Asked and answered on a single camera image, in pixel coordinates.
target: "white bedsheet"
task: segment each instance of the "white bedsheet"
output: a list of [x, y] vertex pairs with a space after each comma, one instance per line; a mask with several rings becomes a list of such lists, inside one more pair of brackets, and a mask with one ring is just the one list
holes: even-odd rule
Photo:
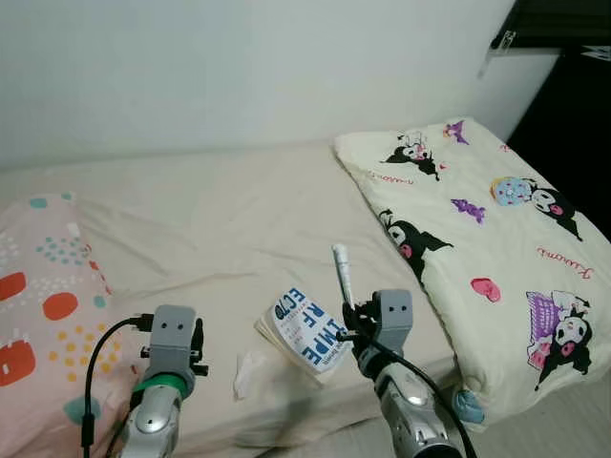
[[[415, 276], [324, 144], [0, 173], [0, 209], [61, 191], [77, 195], [84, 232], [125, 316], [173, 303], [204, 318], [210, 375], [183, 405], [177, 456], [253, 456], [380, 414], [351, 357], [320, 389], [253, 328], [292, 285], [341, 317], [336, 241], [349, 248], [360, 300], [375, 289], [411, 290], [407, 357], [438, 380], [455, 374]], [[236, 401], [237, 357], [253, 349], [266, 364], [249, 396]]]

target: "pillow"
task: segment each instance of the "pillow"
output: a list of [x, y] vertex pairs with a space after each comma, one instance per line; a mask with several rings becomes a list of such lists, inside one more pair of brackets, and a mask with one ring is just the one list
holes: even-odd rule
[[607, 372], [611, 244], [507, 145], [469, 118], [335, 144], [448, 331], [472, 429]]
[[[73, 195], [25, 199], [0, 214], [0, 456], [79, 455], [87, 365], [103, 332], [124, 318], [111, 297]], [[137, 378], [125, 344], [115, 333], [95, 365], [94, 455]]]

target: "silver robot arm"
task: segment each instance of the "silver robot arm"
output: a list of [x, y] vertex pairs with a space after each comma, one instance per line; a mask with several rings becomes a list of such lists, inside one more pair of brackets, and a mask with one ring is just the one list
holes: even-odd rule
[[120, 458], [171, 457], [182, 401], [193, 392], [195, 376], [208, 373], [207, 365], [196, 365], [202, 358], [203, 330], [193, 309], [161, 305], [151, 332], [150, 347], [140, 352], [151, 363], [132, 397]]
[[[375, 382], [375, 392], [389, 424], [397, 458], [460, 458], [458, 448], [448, 439], [436, 413], [437, 400], [421, 377], [434, 383], [417, 367], [403, 360], [403, 344], [412, 327], [411, 293], [376, 291], [371, 301], [354, 304], [347, 249], [343, 245], [333, 245], [332, 250], [344, 299], [344, 323], [348, 328], [348, 332], [338, 332], [337, 339], [354, 343], [352, 353], [359, 370]], [[459, 423], [455, 414], [450, 413]], [[468, 458], [475, 457], [464, 427], [457, 426], [465, 441]]]

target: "black cabinet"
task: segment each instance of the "black cabinet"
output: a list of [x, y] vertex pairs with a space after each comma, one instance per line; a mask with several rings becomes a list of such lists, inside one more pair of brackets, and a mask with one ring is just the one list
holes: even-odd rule
[[611, 62], [566, 51], [509, 145], [611, 239]]

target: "black wire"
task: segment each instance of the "black wire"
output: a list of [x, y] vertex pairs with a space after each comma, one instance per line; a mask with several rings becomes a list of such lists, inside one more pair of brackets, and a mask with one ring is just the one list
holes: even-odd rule
[[89, 360], [89, 366], [87, 367], [87, 377], [85, 379], [85, 413], [83, 414], [83, 421], [81, 425], [81, 446], [83, 447], [83, 458], [89, 458], [90, 447], [94, 443], [95, 430], [95, 416], [92, 414], [92, 378], [94, 377], [94, 367], [97, 355], [102, 349], [102, 346], [108, 340], [111, 335], [117, 331], [120, 327], [127, 324], [137, 324], [137, 318], [128, 318], [122, 320], [112, 326], [104, 335], [97, 341], [94, 348], [94, 353]]
[[462, 439], [462, 444], [465, 447], [465, 453], [467, 454], [467, 458], [477, 458], [477, 455], [475, 454], [474, 445], [471, 442], [471, 438], [469, 437], [469, 434], [467, 434], [467, 430], [465, 429], [462, 422], [458, 418], [458, 415], [456, 415], [456, 412], [454, 411], [453, 407], [450, 404], [448, 404], [448, 402], [443, 397], [443, 394], [441, 390], [439, 389], [439, 387], [437, 386], [437, 384], [427, 374], [425, 374], [420, 368], [410, 363], [408, 360], [402, 358], [401, 356], [397, 355], [390, 348], [382, 345], [381, 343], [375, 341], [374, 339], [366, 335], [359, 334], [358, 337], [368, 340], [369, 343], [372, 346], [374, 346], [375, 348], [377, 348], [378, 350], [380, 350], [380, 352], [384, 353], [389, 358], [392, 358], [399, 364], [404, 365], [406, 368], [408, 368], [409, 370], [414, 372], [418, 377], [420, 377], [423, 381], [425, 381], [428, 386], [431, 387], [432, 392], [439, 399], [441, 406], [448, 412], [448, 414], [452, 418], [452, 421], [456, 425], [456, 428], [458, 429], [458, 432], [460, 433], [460, 438]]

